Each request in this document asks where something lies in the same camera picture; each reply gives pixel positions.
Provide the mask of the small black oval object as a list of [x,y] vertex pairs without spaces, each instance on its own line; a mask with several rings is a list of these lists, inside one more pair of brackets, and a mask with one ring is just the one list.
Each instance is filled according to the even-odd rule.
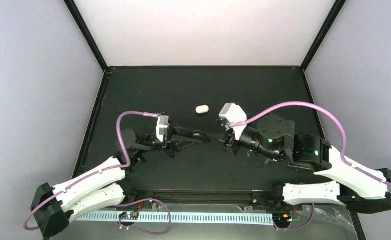
[[192,132],[192,138],[201,141],[203,144],[209,144],[212,142],[211,136],[200,130],[194,130]]

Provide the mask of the white earbud charging case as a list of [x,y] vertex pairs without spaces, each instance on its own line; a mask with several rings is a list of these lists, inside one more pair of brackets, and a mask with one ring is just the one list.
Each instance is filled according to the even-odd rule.
[[210,110],[208,105],[199,105],[195,108],[195,112],[199,115],[206,114]]

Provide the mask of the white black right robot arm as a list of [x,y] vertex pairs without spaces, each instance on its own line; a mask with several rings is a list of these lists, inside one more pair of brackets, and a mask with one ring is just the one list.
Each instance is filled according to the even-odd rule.
[[327,178],[323,183],[273,184],[267,199],[276,210],[303,204],[340,205],[360,214],[391,210],[389,169],[366,170],[350,159],[342,161],[340,152],[328,141],[296,133],[295,123],[280,115],[263,116],[255,128],[246,126],[238,133],[230,129],[221,143],[233,155],[246,149],[268,161],[286,161],[297,173]]

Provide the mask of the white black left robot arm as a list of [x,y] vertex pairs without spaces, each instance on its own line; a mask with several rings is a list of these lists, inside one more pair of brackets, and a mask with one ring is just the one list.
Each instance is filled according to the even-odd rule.
[[23,225],[27,231],[39,230],[44,238],[51,238],[64,231],[72,222],[94,211],[121,205],[135,192],[127,182],[131,171],[143,153],[161,151],[170,158],[185,147],[208,144],[210,136],[199,130],[174,126],[171,122],[159,123],[152,134],[141,135],[127,128],[121,131],[117,145],[119,152],[99,166],[67,182],[37,187],[30,207],[31,217],[37,223],[30,227],[27,219]]

